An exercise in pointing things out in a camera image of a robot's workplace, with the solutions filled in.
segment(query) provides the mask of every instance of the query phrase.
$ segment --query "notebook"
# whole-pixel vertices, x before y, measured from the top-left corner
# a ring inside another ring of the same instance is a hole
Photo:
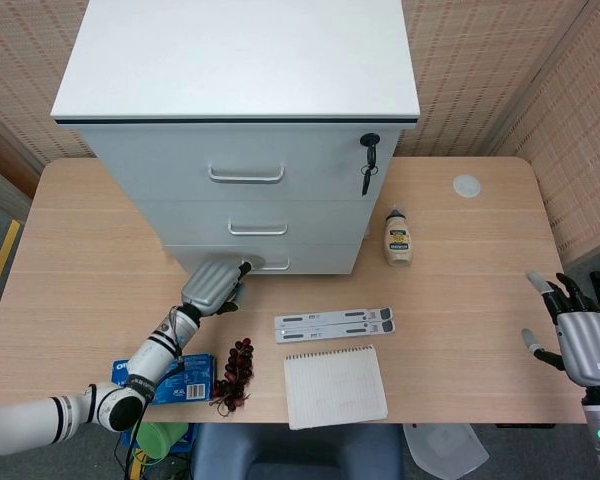
[[[372,345],[290,355],[284,362],[291,430],[387,418]]]

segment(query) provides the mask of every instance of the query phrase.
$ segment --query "cabinet top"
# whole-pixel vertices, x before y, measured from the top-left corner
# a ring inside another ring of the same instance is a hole
[[[51,114],[409,123],[419,106],[400,0],[91,0]]]

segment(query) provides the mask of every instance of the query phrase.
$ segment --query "wooden table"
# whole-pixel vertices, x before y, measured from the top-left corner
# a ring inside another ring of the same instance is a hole
[[[477,176],[482,194],[452,188]],[[384,261],[384,217],[406,208],[410,268]],[[236,339],[255,345],[251,398],[228,420],[207,404],[150,408],[154,421],[286,422],[283,359],[372,343],[388,422],[583,422],[581,389],[525,349],[553,327],[524,272],[560,262],[534,174],[518,158],[396,158],[348,276],[251,276],[243,310],[204,319],[185,353],[220,369]],[[83,390],[110,378],[179,303],[188,275],[96,159],[46,168],[0,305],[0,403]],[[393,308],[391,335],[277,345],[284,313]]]

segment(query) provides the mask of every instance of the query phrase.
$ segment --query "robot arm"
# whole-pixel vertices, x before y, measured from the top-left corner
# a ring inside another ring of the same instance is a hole
[[[535,272],[527,277],[551,315],[561,355],[545,351],[528,329],[522,330],[522,337],[538,360],[565,371],[572,382],[585,388],[582,408],[600,461],[600,311],[566,275],[559,273],[557,278],[565,285],[568,297]]]
[[[182,305],[171,309],[127,362],[124,387],[91,384],[81,394],[0,407],[0,455],[67,440],[83,423],[97,423],[113,432],[133,427],[169,365],[182,357],[182,348],[200,328],[200,317],[238,309],[240,280],[250,270],[249,262],[239,267],[204,263],[182,289]]]

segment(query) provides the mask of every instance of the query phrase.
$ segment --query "green cup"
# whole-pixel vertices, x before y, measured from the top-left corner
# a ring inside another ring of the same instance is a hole
[[[188,423],[142,423],[138,428],[136,440],[143,452],[160,461],[169,455],[171,447],[188,429]]]

